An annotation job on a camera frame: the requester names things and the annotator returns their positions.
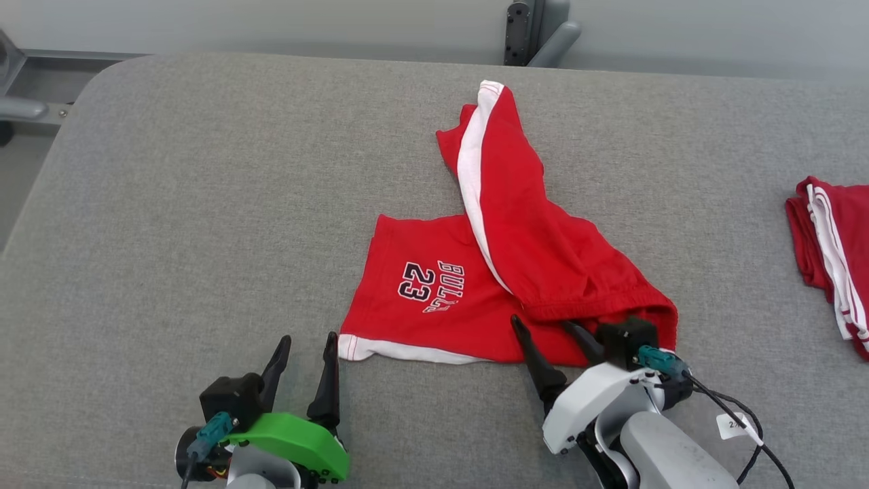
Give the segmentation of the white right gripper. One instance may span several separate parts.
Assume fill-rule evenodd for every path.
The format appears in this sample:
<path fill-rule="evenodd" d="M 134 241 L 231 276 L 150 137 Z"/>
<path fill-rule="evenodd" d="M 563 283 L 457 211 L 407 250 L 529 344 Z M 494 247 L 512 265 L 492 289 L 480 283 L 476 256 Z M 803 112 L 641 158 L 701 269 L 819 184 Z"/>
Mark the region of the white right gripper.
<path fill-rule="evenodd" d="M 580 321 L 565 320 L 561 326 L 580 347 L 587 363 L 599 365 L 586 369 L 568 387 L 567 377 L 550 365 L 537 349 L 530 330 L 518 315 L 513 314 L 510 324 L 543 404 L 546 416 L 542 434 L 547 449 L 553 454 L 573 448 L 578 434 L 625 390 L 638 392 L 658 412 L 664 408 L 664 390 L 656 387 L 661 383 L 660 376 L 651 369 L 628 372 L 612 364 L 602 364 L 605 361 L 604 347 Z"/>

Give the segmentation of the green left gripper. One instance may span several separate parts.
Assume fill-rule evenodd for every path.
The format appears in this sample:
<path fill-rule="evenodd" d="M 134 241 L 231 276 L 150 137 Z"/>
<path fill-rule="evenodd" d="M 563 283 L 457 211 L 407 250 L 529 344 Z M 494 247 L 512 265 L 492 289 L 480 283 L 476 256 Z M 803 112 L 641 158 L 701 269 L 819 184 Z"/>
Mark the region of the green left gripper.
<path fill-rule="evenodd" d="M 265 412 L 272 412 L 280 376 L 291 353 L 291 335 L 280 338 L 263 370 L 260 400 Z M 330 331 L 324 346 L 322 375 L 316 396 L 308 405 L 308 420 L 288 412 L 263 414 L 247 431 L 233 431 L 230 445 L 258 448 L 281 459 L 315 471 L 320 479 L 344 481 L 350 473 L 350 455 L 338 438 L 328 430 L 339 425 L 338 334 Z"/>

